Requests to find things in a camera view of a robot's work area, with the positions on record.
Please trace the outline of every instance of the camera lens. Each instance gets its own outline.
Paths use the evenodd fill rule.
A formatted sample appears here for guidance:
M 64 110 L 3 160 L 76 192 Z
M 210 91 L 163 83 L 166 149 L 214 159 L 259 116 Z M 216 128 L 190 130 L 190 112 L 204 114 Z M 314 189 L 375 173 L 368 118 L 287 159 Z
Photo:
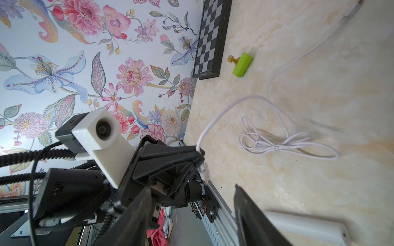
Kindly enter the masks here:
M 97 122 L 96 133 L 100 139 L 102 140 L 106 139 L 111 134 L 110 124 L 104 120 Z

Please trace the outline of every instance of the gold knob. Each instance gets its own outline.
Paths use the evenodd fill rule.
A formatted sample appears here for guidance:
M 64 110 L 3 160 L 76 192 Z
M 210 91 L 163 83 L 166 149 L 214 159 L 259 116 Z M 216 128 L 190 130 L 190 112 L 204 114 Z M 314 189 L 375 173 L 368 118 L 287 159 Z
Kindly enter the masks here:
M 233 62 L 234 65 L 237 65 L 238 61 L 240 60 L 240 58 L 234 58 L 234 56 L 229 55 L 229 57 L 227 58 L 228 62 Z

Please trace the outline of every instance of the coiled white cable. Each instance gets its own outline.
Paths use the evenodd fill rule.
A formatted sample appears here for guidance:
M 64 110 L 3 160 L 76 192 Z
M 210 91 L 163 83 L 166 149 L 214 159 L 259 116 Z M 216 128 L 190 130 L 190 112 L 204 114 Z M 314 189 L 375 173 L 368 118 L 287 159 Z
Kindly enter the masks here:
M 287 70 L 288 68 L 290 68 L 292 65 L 294 65 L 296 62 L 298 62 L 299 60 L 303 59 L 305 56 L 307 56 L 308 54 L 310 54 L 313 50 L 315 50 L 317 47 L 319 47 L 321 44 L 323 44 L 329 37 L 331 37 L 334 33 L 337 32 L 337 30 L 344 24 L 346 24 L 353 16 L 354 14 L 360 9 L 362 4 L 362 0 L 359 0 L 354 7 L 351 9 L 351 11 L 349 12 L 348 15 L 346 15 L 344 18 L 342 18 L 342 20 L 340 21 L 339 25 L 337 26 L 337 28 L 335 28 L 335 30 L 328 35 L 324 40 L 322 40 L 320 43 L 318 43 L 317 45 L 315 45 L 314 47 L 312 47 L 310 50 L 308 50 L 307 52 L 305 52 L 302 56 L 300 56 L 298 59 L 296 59 L 295 61 L 293 61 L 292 63 L 290 63 L 288 66 L 286 66 L 284 69 L 282 69 L 280 72 L 278 72 L 275 76 L 273 76 L 271 78 L 271 80 L 268 82 L 267 84 L 267 91 L 266 91 L 266 96 L 267 98 L 261 96 L 261 95 L 247 95 L 244 96 L 242 98 L 237 99 L 236 101 L 234 101 L 233 103 L 231 103 L 230 105 L 228 105 L 226 108 L 223 109 L 223 111 L 221 111 L 203 130 L 203 132 L 201 133 L 198 141 L 197 141 L 197 145 L 196 145 L 196 150 L 198 152 L 200 152 L 200 148 L 201 148 L 201 143 L 205 137 L 205 135 L 208 133 L 208 131 L 212 128 L 212 126 L 225 114 L 227 113 L 232 107 L 234 107 L 235 105 L 239 104 L 240 102 L 243 102 L 245 100 L 251 99 L 251 98 L 258 98 L 258 99 L 262 99 L 263 101 L 265 101 L 268 105 L 270 105 L 276 115 L 278 116 L 280 122 L 283 125 L 283 128 L 286 132 L 286 136 L 287 139 L 282 142 L 282 143 L 273 143 L 272 141 L 268 140 L 267 138 L 265 138 L 264 136 L 261 136 L 258 132 L 256 127 L 253 125 L 253 123 L 246 117 L 242 117 L 242 123 L 243 123 L 243 127 L 245 128 L 245 131 L 247 132 L 247 128 L 245 125 L 245 120 L 247 120 L 249 122 L 249 124 L 251 124 L 254 132 L 247 132 L 245 134 L 241 134 L 239 137 L 239 142 L 240 145 L 242 146 L 242 148 L 244 150 L 246 150 L 247 152 L 253 154 L 253 155 L 264 155 L 270 152 L 288 152 L 288 153 L 292 153 L 292 154 L 297 154 L 297 155 L 301 155 L 301 156 L 305 156 L 305 157 L 309 157 L 309 158 L 315 158 L 315 159 L 320 159 L 320 160 L 336 160 L 339 157 L 339 153 L 332 147 L 319 143 L 319 142 L 313 142 L 311 141 L 314 137 L 313 134 L 311 132 L 299 132 L 296 133 L 296 126 L 294 124 L 294 121 L 290 118 L 290 116 L 288 116 L 285 112 L 283 112 L 280 108 L 278 108 L 277 106 L 275 106 L 269 99 L 268 96 L 268 89 L 269 86 L 271 84 L 271 82 L 278 76 L 280 75 L 282 72 L 284 72 L 285 70 Z M 292 124 L 293 127 L 293 135 L 290 135 L 289 130 L 287 129 L 286 124 L 283 122 L 281 115 L 285 116 L 290 123 Z M 245 138 L 249 139 L 252 143 L 253 146 L 248 146 L 245 143 Z M 330 151 L 333 152 L 334 155 L 330 155 L 330 156 L 321 156 L 321 155 L 314 155 L 311 153 L 308 153 L 304 150 L 302 150 L 301 148 L 304 148 L 306 146 L 320 146 L 322 148 L 328 149 Z
M 243 102 L 248 99 L 261 99 L 268 105 L 270 105 L 277 114 L 283 115 L 286 117 L 292 124 L 293 130 L 295 131 L 295 124 L 294 121 L 288 116 L 285 112 L 283 112 L 280 108 L 278 108 L 276 105 L 274 105 L 271 101 L 266 99 L 264 96 L 261 95 L 247 95 L 244 97 L 239 98 L 238 100 L 234 101 L 233 103 L 229 104 L 226 108 L 223 109 L 203 130 L 201 133 L 197 145 L 196 145 L 196 150 L 200 152 L 201 148 L 201 143 L 205 137 L 205 135 L 208 133 L 208 131 L 212 128 L 212 126 L 225 114 L 227 113 L 232 107 L 235 105 L 239 104 L 240 102 Z M 311 141 L 313 139 L 313 134 L 310 132 L 299 132 L 295 133 L 293 135 L 289 135 L 288 138 L 282 142 L 282 143 L 273 143 L 272 141 L 268 140 L 266 137 L 261 136 L 258 132 L 253 123 L 246 117 L 242 117 L 242 122 L 243 126 L 245 128 L 245 131 L 247 131 L 246 125 L 245 125 L 245 120 L 247 120 L 251 125 L 254 130 L 254 132 L 247 132 L 245 134 L 241 134 L 239 138 L 240 145 L 249 153 L 254 154 L 254 155 L 264 155 L 270 152 L 277 152 L 277 151 L 283 151 L 283 152 L 288 152 L 292 154 L 298 154 L 301 156 L 305 157 L 310 157 L 310 158 L 315 158 L 315 159 L 321 159 L 321 160 L 335 160 L 339 157 L 339 153 L 333 149 L 332 147 L 319 143 L 319 142 L 313 142 Z M 281 122 L 286 129 L 286 132 L 288 132 L 286 124 L 283 122 L 281 119 Z M 253 146 L 248 146 L 245 144 L 244 138 L 249 139 L 251 142 L 253 142 Z M 334 155 L 330 156 L 321 156 L 321 155 L 314 155 L 314 154 L 309 154 L 303 150 L 295 151 L 296 149 L 301 149 L 306 146 L 320 146 L 323 148 L 326 148 L 334 153 Z

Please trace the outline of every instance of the wall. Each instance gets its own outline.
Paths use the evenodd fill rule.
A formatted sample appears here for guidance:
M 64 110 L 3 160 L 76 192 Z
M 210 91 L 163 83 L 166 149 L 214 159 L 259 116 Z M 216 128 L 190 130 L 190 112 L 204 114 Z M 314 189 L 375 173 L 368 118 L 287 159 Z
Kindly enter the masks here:
M 197 0 L 0 0 L 0 155 L 39 150 L 74 114 L 106 107 L 131 145 L 183 139 L 202 6 Z M 80 162 L 48 160 L 37 170 Z M 30 163 L 0 176 L 30 172 Z M 0 197 L 26 183 L 0 187 Z

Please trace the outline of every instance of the pink cloth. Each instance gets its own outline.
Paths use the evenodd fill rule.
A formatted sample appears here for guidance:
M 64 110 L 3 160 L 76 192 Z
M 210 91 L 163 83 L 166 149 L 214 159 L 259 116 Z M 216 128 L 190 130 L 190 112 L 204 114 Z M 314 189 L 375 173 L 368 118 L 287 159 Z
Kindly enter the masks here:
M 165 238 L 163 231 L 164 219 L 165 213 L 164 209 L 162 209 L 159 215 L 159 229 L 147 230 L 147 238 L 151 238 L 153 246 L 168 246 L 168 241 Z

